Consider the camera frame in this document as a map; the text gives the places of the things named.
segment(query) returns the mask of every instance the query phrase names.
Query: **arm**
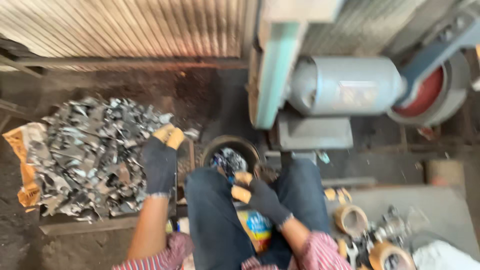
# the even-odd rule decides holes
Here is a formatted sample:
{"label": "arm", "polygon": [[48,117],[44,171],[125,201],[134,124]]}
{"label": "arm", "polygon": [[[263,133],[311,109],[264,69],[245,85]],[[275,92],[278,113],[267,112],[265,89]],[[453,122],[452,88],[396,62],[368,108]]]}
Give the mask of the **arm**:
{"label": "arm", "polygon": [[127,259],[153,256],[167,246],[168,198],[148,197],[140,211]]}
{"label": "arm", "polygon": [[127,259],[153,256],[167,247],[168,199],[175,183],[177,148],[183,132],[167,124],[155,131],[144,150],[147,198],[137,221]]}
{"label": "arm", "polygon": [[302,269],[350,269],[338,254],[335,241],[326,233],[311,232],[305,227],[278,201],[276,193],[264,181],[253,178],[247,172],[238,172],[235,178],[248,185],[250,190],[233,186],[232,196],[258,210],[276,225]]}
{"label": "arm", "polygon": [[302,257],[302,248],[310,236],[310,230],[305,227],[298,219],[288,219],[282,226],[281,233],[288,245],[295,254],[295,257]]}

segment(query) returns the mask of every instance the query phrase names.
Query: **tape roll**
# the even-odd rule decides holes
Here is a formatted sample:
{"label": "tape roll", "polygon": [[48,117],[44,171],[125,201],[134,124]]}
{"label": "tape roll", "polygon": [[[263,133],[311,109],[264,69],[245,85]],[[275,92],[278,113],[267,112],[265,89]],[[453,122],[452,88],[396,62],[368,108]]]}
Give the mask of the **tape roll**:
{"label": "tape roll", "polygon": [[391,267],[385,267],[385,263],[389,260],[390,256],[396,256],[396,268],[393,270],[415,270],[415,263],[413,262],[412,256],[390,242],[375,243],[370,250],[368,259],[373,270],[385,270],[392,269]]}
{"label": "tape roll", "polygon": [[344,233],[358,237],[368,227],[367,215],[358,206],[342,205],[335,210],[335,224]]}

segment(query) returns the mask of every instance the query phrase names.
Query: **bolt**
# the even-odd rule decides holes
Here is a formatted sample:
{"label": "bolt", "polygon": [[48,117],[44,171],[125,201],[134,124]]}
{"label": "bolt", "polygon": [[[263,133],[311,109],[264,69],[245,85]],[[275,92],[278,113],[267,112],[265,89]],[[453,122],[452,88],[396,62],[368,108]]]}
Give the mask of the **bolt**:
{"label": "bolt", "polygon": [[448,42],[453,38],[452,26],[449,25],[440,33],[439,38],[443,42]]}
{"label": "bolt", "polygon": [[457,27],[457,29],[463,29],[465,27],[465,19],[462,17],[456,18],[455,26]]}

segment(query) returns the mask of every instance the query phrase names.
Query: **glove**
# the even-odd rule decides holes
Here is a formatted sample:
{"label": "glove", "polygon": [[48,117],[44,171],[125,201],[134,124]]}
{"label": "glove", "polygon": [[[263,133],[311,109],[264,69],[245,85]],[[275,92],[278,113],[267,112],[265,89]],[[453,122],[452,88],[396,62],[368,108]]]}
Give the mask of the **glove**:
{"label": "glove", "polygon": [[268,217],[277,227],[281,227],[285,221],[293,217],[265,181],[253,178],[248,172],[235,173],[235,180],[248,185],[249,190],[234,185],[232,196]]}
{"label": "glove", "polygon": [[142,158],[149,196],[170,197],[177,171],[177,149],[182,141],[183,132],[170,123],[148,138]]}

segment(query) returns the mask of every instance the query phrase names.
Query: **jeans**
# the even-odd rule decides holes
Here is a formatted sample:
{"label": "jeans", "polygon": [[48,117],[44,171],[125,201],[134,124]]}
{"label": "jeans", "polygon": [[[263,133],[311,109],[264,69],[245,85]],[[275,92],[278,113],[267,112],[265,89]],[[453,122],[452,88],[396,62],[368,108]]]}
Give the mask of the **jeans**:
{"label": "jeans", "polygon": [[[240,269],[255,256],[232,203],[231,184],[211,168],[196,169],[186,179],[190,235],[197,270]],[[320,171],[310,160],[292,160],[271,185],[280,203],[308,229],[330,233]],[[292,251],[275,228],[268,250],[258,259],[286,269]]]}

